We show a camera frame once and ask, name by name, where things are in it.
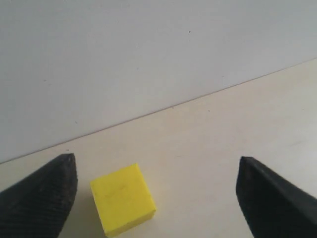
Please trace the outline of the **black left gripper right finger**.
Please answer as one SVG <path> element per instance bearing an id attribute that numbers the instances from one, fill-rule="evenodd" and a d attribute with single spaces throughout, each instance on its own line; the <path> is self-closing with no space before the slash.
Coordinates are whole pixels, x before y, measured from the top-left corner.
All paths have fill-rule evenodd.
<path id="1" fill-rule="evenodd" d="M 253 157 L 241 157 L 236 195 L 255 238 L 315 238 L 317 200 Z"/>

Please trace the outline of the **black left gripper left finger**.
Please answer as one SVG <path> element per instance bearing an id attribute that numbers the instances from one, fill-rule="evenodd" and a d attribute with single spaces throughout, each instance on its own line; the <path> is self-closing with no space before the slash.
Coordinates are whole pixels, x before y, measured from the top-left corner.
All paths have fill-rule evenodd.
<path id="1" fill-rule="evenodd" d="M 61 154 L 0 193 L 2 238 L 56 238 L 75 201 L 73 153 Z"/>

